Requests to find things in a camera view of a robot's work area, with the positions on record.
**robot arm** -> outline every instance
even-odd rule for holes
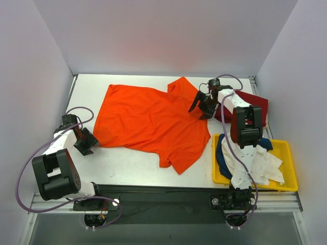
[[[69,126],[77,124],[77,117],[71,114],[64,115],[62,122],[63,124],[56,129],[54,138]],[[70,155],[76,150],[84,156],[92,154],[91,148],[98,144],[98,140],[87,128],[80,129],[76,126],[62,134],[41,156],[33,158],[36,182],[45,201],[62,197],[93,197],[98,194],[94,183],[80,179]]]
[[[189,109],[194,110],[199,102],[199,108],[203,114],[200,119],[209,119],[213,116],[215,108],[222,103],[225,96],[233,93],[225,99],[224,107],[232,113],[230,137],[235,143],[235,154],[242,159],[247,169],[251,171],[251,165],[256,153],[256,145],[262,137],[261,108],[253,106],[242,100],[232,87],[223,86],[219,79],[211,79],[208,82],[209,93],[199,91]],[[251,181],[245,168],[235,159],[235,171],[231,183],[235,189],[248,189]]]

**navy blue cloth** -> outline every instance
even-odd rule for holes
[[[225,137],[225,134],[219,135],[218,144],[217,144],[217,148],[216,148],[216,159],[217,159],[217,162],[219,165],[220,174],[230,180],[232,178],[232,175],[226,165],[223,150],[221,147],[221,142],[224,137]],[[267,151],[270,151],[273,149],[270,140],[266,139],[266,138],[262,138],[261,140],[259,140],[258,145],[260,145],[262,148],[265,148]]]

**red cloth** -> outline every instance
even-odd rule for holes
[[[245,93],[242,91],[236,91],[236,94],[241,97],[244,101],[247,103],[254,105],[254,106],[260,106],[261,107],[261,117],[262,117],[262,126],[266,126],[266,117],[268,113],[268,100],[264,99],[262,97]],[[224,116],[225,116],[225,122],[230,123],[231,122],[231,113],[227,108],[224,108]],[[218,121],[221,121],[221,106],[219,105],[218,110],[215,115],[215,119]]]

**clothing pile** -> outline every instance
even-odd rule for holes
[[[231,147],[235,150],[236,144],[231,142]],[[272,149],[273,147],[270,140],[265,138],[262,138],[256,146],[256,154],[250,173],[254,181],[259,185],[269,185],[269,180],[277,181],[281,185],[285,183],[283,174],[278,169],[283,161],[268,152]],[[219,135],[216,159],[219,164],[220,174],[231,179],[235,164],[239,164],[239,162],[232,155],[224,134]]]

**wire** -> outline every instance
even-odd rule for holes
[[[82,120],[80,119],[79,116],[76,116],[76,117],[77,117],[77,119],[80,121],[80,123],[81,123],[81,129],[82,129],[82,128],[83,128]]]
[[[230,144],[230,141],[229,141],[229,138],[228,138],[228,135],[227,135],[226,123],[225,123],[225,117],[224,117],[224,102],[225,102],[225,100],[226,100],[228,97],[233,96],[235,91],[240,91],[240,90],[242,90],[242,89],[243,89],[243,84],[242,84],[242,82],[241,82],[240,79],[238,79],[237,77],[235,77],[235,76],[233,76],[233,75],[229,75],[229,74],[223,74],[223,75],[220,75],[220,76],[218,76],[218,77],[216,77],[216,78],[221,78],[221,77],[224,77],[224,76],[232,77],[232,78],[236,79],[236,80],[241,84],[241,88],[239,88],[239,89],[234,89],[233,92],[232,92],[231,94],[226,95],[226,96],[223,98],[222,102],[221,102],[221,121],[222,121],[222,123],[223,123],[223,130],[224,130],[224,134],[225,134],[226,142],[227,142],[228,148],[230,149],[232,155],[233,155],[233,156],[235,157],[235,159],[236,159],[236,160],[237,160],[237,161],[238,161],[238,162],[239,162],[239,163],[244,167],[244,169],[245,169],[247,175],[249,176],[249,178],[250,178],[250,180],[251,180],[251,182],[253,183],[254,188],[255,188],[255,201],[254,201],[253,209],[252,209],[252,211],[251,211],[251,213],[250,213],[248,219],[247,219],[243,224],[241,224],[241,225],[239,226],[239,228],[241,228],[241,227],[245,226],[245,224],[248,223],[248,221],[252,218],[253,213],[254,213],[255,208],[256,208],[256,204],[257,204],[257,202],[258,202],[258,195],[259,195],[259,192],[258,192],[258,187],[257,187],[257,185],[256,185],[256,183],[255,183],[255,181],[254,181],[254,179],[252,178],[252,176],[251,176],[251,174],[250,174],[248,168],[247,168],[246,165],[245,165],[245,164],[244,164],[244,163],[243,163],[243,162],[242,162],[242,161],[237,157],[237,155],[235,154],[234,150],[233,150],[232,147],[231,147],[231,144]],[[231,216],[233,216],[233,215],[245,215],[245,213],[241,213],[241,214],[239,214],[239,213],[228,214],[228,215],[226,216],[226,221],[227,221],[227,218],[228,218],[228,217],[231,217]]]
[[[17,180],[16,180],[16,185],[15,185],[15,197],[16,197],[16,200],[19,204],[19,206],[30,212],[30,213],[45,213],[45,212],[50,212],[50,211],[53,211],[57,208],[60,208],[62,206],[65,206],[69,203],[72,203],[72,202],[75,202],[75,201],[80,201],[80,198],[75,198],[75,199],[71,199],[67,202],[64,202],[62,204],[59,204],[55,207],[52,207],[52,208],[48,208],[48,209],[43,209],[43,210],[35,210],[35,209],[31,209],[27,206],[24,205],[24,203],[22,203],[21,199],[20,199],[20,196],[19,196],[19,183],[20,183],[20,180],[21,180],[21,177],[22,177],[22,174],[24,172],[24,170],[26,169],[28,163],[32,160],[32,158],[39,152],[41,151],[43,148],[49,146],[50,144],[52,144],[53,142],[55,142],[57,139],[59,139],[61,137],[61,135],[63,135],[64,133],[66,133],[68,130],[78,126],[78,125],[81,125],[81,124],[85,124],[85,123],[88,123],[89,121],[91,121],[93,118],[94,118],[94,113],[91,109],[87,108],[87,107],[83,107],[83,106],[78,106],[78,107],[74,107],[74,108],[71,108],[70,110],[68,110],[66,112],[66,114],[68,114],[70,111],[72,110],[75,110],[75,109],[85,109],[85,110],[88,110],[90,113],[91,113],[91,118],[86,120],[86,121],[83,121],[83,122],[79,122],[77,124],[74,124],[74,125],[71,125],[69,126],[67,129],[65,129],[62,134],[58,135],[57,137],[55,137],[54,139],[50,140],[49,142],[43,144],[42,146],[40,146],[38,149],[36,149],[28,158],[27,160],[24,162],[22,168],[20,169],[19,173],[18,173],[18,177],[17,177]],[[116,203],[118,206],[119,206],[119,215],[118,217],[116,217],[115,219],[111,220],[110,222],[106,222],[104,225],[102,226],[99,226],[99,227],[95,227],[95,229],[98,229],[98,228],[104,228],[114,222],[116,222],[118,219],[120,219],[120,217],[122,216],[122,212],[123,212],[123,207],[122,205],[119,203],[119,202],[116,202],[115,200],[111,199],[111,198],[106,198],[106,197],[98,197],[98,196],[94,196],[94,197],[85,197],[84,198],[85,200],[88,200],[88,199],[102,199],[102,200],[105,200],[105,201],[108,201],[108,202],[114,202]]]

